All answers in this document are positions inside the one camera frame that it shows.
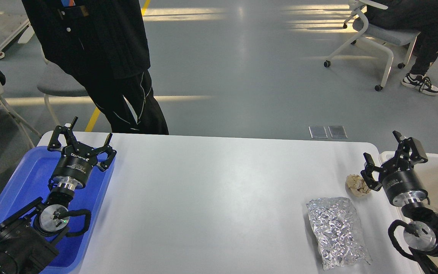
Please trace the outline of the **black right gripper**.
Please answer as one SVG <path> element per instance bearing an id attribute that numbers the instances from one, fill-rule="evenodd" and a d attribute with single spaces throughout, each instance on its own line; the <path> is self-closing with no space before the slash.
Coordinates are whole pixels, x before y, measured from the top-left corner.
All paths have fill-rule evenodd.
<path id="1" fill-rule="evenodd" d="M 360 175 L 369 189 L 379 191 L 383 187 L 388 201 L 393 206 L 403 207 L 412 202 L 424 201 L 428 198 L 428 191 L 410 165 L 427 163 L 427 154 L 418 139 L 407 138 L 398 131 L 392 133 L 398 142 L 394 154 L 396 164 L 388 160 L 382 167 L 378 167 L 371 154 L 363 153 L 365 168 L 361 170 Z M 373 172 L 380 173 L 380 182 L 373 177 Z"/>

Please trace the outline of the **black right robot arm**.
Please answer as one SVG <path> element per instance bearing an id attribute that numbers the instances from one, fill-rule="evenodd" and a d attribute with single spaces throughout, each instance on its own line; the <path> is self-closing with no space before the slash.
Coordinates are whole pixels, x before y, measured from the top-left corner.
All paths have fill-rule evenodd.
<path id="1" fill-rule="evenodd" d="M 372 156 L 364 153 L 365 168 L 360 175 L 369 189 L 383 189 L 390 204 L 410 220 L 394 220 L 388 227 L 395 250 L 417 262 L 425 274 L 438 274 L 438 211 L 430 205 L 428 191 L 414 169 L 428 157 L 419 140 L 398 131 L 393 135 L 398 144 L 394 156 L 376 166 Z"/>

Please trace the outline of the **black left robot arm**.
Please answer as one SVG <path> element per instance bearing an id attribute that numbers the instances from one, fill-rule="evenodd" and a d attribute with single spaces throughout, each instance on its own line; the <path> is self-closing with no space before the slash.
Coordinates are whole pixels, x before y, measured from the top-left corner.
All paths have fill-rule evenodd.
<path id="1" fill-rule="evenodd" d="M 64 274 L 89 244 L 117 154 L 79 142 L 77 122 L 23 157 L 0 195 L 0 274 Z"/>

